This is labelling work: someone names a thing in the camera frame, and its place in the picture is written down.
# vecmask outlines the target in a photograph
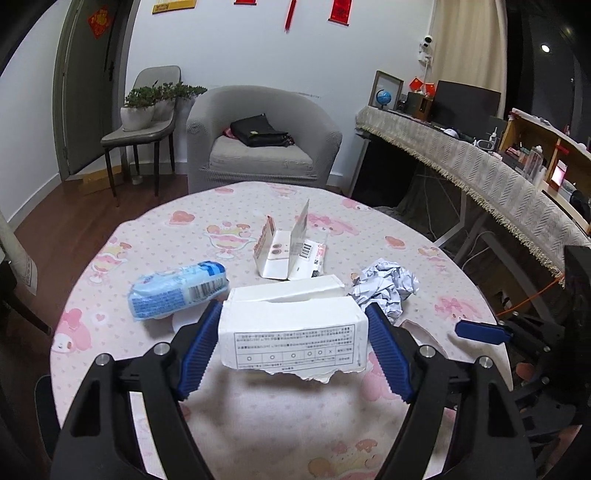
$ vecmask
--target desk leg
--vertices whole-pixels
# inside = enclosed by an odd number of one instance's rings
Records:
[[[433,243],[436,247],[442,247],[450,241],[460,230],[466,225],[466,211],[467,211],[467,196],[466,192],[462,190],[462,200],[460,202],[460,221],[451,227],[443,236],[439,237]]]
[[[484,222],[486,222],[488,215],[488,213],[484,212],[476,219],[476,222],[474,222],[474,225],[472,226],[472,229],[468,234],[468,238],[464,240],[464,243],[462,243],[462,246],[457,251],[456,256],[453,258],[453,261],[456,265],[462,266],[462,262],[464,261],[464,258],[468,253],[468,249],[472,247],[474,240],[476,240],[476,238],[478,237],[478,232],[480,232],[480,230],[482,229],[482,226],[484,225]]]
[[[515,258],[513,258],[507,250],[501,245],[501,243],[496,239],[495,235],[490,232],[485,231],[484,229],[480,229],[481,238],[486,242],[486,244],[490,247],[493,253],[503,262],[503,264],[507,267],[507,270],[511,272],[511,274],[517,280],[517,283],[528,297],[535,295],[538,289],[532,283],[530,278],[527,274],[523,271],[523,269],[519,266],[516,262]],[[538,296],[531,300],[531,304],[534,306],[538,315],[542,320],[546,322],[555,322],[554,317],[550,313],[550,309],[544,302],[541,296]]]

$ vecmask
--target black chair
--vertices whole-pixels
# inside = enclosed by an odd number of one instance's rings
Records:
[[[41,432],[41,439],[45,452],[53,459],[57,438],[60,435],[60,423],[57,419],[56,404],[53,400],[51,389],[51,376],[43,375],[35,385],[35,409],[37,410],[37,423]]]

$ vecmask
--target desk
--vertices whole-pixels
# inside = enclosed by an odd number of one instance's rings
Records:
[[[543,192],[482,150],[407,116],[367,106],[358,129],[438,171],[524,244],[552,275],[564,274],[564,246],[591,247],[585,233]]]
[[[134,322],[126,302],[141,274],[203,260],[225,265],[232,287],[273,282],[260,278],[252,249],[265,215],[290,227],[310,199],[308,226],[328,234],[325,272],[351,286],[351,275],[379,257],[406,266],[421,282],[401,320],[428,331],[449,358],[493,358],[505,381],[504,346],[459,339],[460,318],[494,323],[477,288],[425,237],[350,199],[309,187],[246,182],[159,206],[120,225],[76,283],[57,327],[51,377],[62,423],[90,363],[142,355],[173,337],[171,320]],[[163,476],[142,402],[132,399],[148,471]],[[327,385],[293,375],[234,371],[214,351],[201,388],[182,403],[189,429],[218,480],[373,479],[407,411],[392,395],[375,359],[365,372],[337,373]],[[452,432],[446,416],[429,475],[441,470]]]

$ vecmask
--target torn paper box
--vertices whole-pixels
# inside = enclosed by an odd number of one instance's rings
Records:
[[[264,285],[233,288],[228,301],[303,301],[344,297],[345,284],[336,275],[279,281]]]
[[[222,363],[327,383],[365,370],[368,319],[349,297],[289,303],[226,301],[219,322]]]
[[[267,222],[254,248],[259,275],[274,280],[298,280],[322,275],[326,246],[306,240],[309,201],[291,231],[278,230],[275,220]]]

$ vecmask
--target pink tablecloth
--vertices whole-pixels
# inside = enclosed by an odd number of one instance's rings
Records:
[[[477,288],[422,235],[386,215],[333,193],[248,182],[189,195],[123,223],[76,283],[56,330],[51,376],[60,422],[90,363],[102,352],[116,359],[142,355],[173,337],[171,320],[134,323],[126,303],[141,274],[203,260],[226,266],[231,285],[259,278],[252,248],[273,215],[291,228],[310,199],[308,226],[328,234],[325,271],[347,285],[379,257],[396,261],[420,280],[403,319],[426,329],[450,358],[489,355],[510,382],[504,347],[459,339],[460,318],[493,323]],[[150,473],[164,478],[141,397],[134,419]],[[361,374],[337,373],[327,385],[293,375],[233,371],[214,352],[202,387],[182,410],[217,479],[371,479],[387,455],[407,406],[392,395],[369,354]],[[441,470],[453,420],[444,418],[428,474]]]

